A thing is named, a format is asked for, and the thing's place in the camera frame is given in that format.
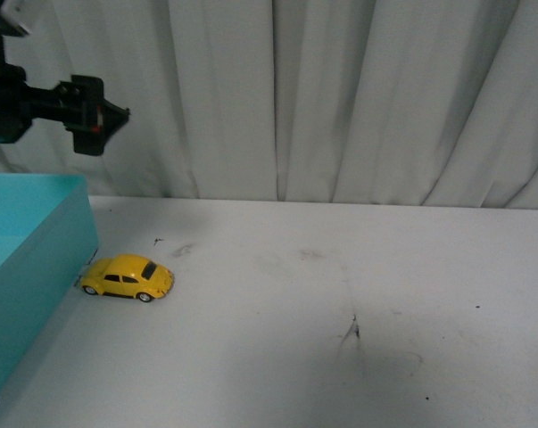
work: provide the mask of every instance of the robotic arm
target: robotic arm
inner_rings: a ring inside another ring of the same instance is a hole
[[[15,143],[35,118],[62,122],[73,134],[74,152],[103,154],[108,139],[128,122],[129,110],[104,99],[103,81],[71,76],[53,89],[25,83],[22,67],[7,64],[4,36],[24,37],[44,0],[0,0],[0,144]]]

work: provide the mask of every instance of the car windshield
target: car windshield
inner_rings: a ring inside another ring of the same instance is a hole
[[[158,267],[155,263],[152,261],[149,261],[147,265],[145,265],[144,270],[142,271],[142,277],[144,279],[150,279],[153,275],[153,272],[155,272],[155,269]]]

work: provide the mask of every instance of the stain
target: stain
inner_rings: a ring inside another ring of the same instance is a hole
[[[302,260],[319,260],[325,259],[326,256],[317,250],[300,250]]]
[[[191,250],[194,248],[194,246],[194,243],[189,243],[188,245],[179,247],[177,250],[173,251],[173,254],[171,255],[177,259],[179,257],[185,256],[186,254],[191,254]]]

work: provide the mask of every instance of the car fender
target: car fender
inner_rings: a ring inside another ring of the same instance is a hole
[[[99,295],[104,294],[104,289],[96,281],[85,281],[85,282],[81,283],[80,288],[84,290],[84,287],[92,287],[92,288],[94,288],[96,290],[96,292]]]

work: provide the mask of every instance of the car roof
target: car roof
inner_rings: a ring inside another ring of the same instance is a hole
[[[132,274],[139,275],[148,261],[150,261],[148,258],[137,256],[136,254],[120,254],[110,262],[106,271],[128,276]]]

